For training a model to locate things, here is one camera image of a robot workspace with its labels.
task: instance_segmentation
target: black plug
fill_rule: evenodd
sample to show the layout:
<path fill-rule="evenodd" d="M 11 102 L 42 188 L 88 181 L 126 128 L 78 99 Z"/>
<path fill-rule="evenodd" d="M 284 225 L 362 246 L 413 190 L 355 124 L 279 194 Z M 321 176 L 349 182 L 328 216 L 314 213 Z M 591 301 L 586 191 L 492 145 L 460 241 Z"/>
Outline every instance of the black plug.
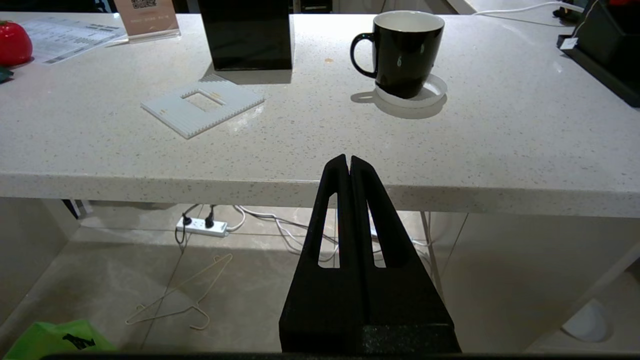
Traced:
<path fill-rule="evenodd" d="M 187 226 L 190 223 L 191 223 L 191 218 L 188 217 L 186 214 L 182 214 L 182 225 Z"/>
<path fill-rule="evenodd" d="M 213 205 L 211 205 L 211 211 L 209 212 L 209 216 L 204 219 L 204 227 L 210 229 L 213 227 Z"/>

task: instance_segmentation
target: red tomato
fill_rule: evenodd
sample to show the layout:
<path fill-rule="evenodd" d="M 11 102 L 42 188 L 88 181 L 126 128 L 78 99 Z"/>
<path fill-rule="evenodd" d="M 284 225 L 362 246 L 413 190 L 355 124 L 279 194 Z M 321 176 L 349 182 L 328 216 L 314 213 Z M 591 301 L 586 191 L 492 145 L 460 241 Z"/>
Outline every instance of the red tomato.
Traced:
<path fill-rule="evenodd" d="M 14 66 L 31 59 L 33 46 L 22 26 L 0 21 L 0 65 Z"/>

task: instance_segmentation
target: mug handle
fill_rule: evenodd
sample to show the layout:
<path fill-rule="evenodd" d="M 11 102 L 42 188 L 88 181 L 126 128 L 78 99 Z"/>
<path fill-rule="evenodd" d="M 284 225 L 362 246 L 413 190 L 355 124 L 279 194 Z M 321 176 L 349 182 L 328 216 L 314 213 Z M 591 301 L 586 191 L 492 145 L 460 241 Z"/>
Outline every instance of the mug handle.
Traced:
<path fill-rule="evenodd" d="M 372 33 L 362 33 L 359 34 L 358 36 L 356 36 L 355 38 L 353 38 L 353 41 L 351 42 L 351 63 L 353 64 L 353 67 L 356 68 L 356 70 L 361 73 L 364 76 L 368 76 L 370 78 L 376 78 L 377 72 L 375 69 L 373 70 L 373 72 L 369 72 L 369 71 L 365 71 L 362 70 L 361 67 L 358 66 L 358 64 L 356 63 L 356 58 L 353 56 L 353 52 L 356 49 L 356 45 L 359 43 L 360 40 L 368 40 L 370 42 L 374 42 L 373 41 L 373 34 Z"/>

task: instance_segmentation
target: white power strip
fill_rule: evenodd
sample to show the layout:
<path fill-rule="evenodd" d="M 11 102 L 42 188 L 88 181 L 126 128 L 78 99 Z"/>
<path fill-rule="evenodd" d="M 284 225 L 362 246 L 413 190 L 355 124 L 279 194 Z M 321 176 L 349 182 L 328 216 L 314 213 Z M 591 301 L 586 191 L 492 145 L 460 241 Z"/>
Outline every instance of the white power strip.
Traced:
<path fill-rule="evenodd" d="M 180 217 L 180 220 L 178 220 L 178 224 L 175 224 L 175 228 L 178 231 L 182 231 L 182 217 Z M 184 230 L 187 233 L 216 236 L 219 238 L 224 238 L 225 236 L 229 235 L 229 233 L 227 232 L 226 222 L 214 220 L 213 226 L 210 228 L 206 228 L 204 226 L 204 219 L 202 218 L 191 218 L 191 223 L 187 225 Z"/>

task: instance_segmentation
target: green bag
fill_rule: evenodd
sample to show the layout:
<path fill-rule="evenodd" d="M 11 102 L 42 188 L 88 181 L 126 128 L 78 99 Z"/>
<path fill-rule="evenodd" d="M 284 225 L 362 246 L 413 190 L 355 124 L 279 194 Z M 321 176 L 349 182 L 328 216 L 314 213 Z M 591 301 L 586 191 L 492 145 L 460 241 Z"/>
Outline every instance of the green bag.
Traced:
<path fill-rule="evenodd" d="M 78 350 L 116 348 L 86 320 L 60 325 L 36 322 L 13 344 L 3 360 L 40 360 L 43 356 Z"/>

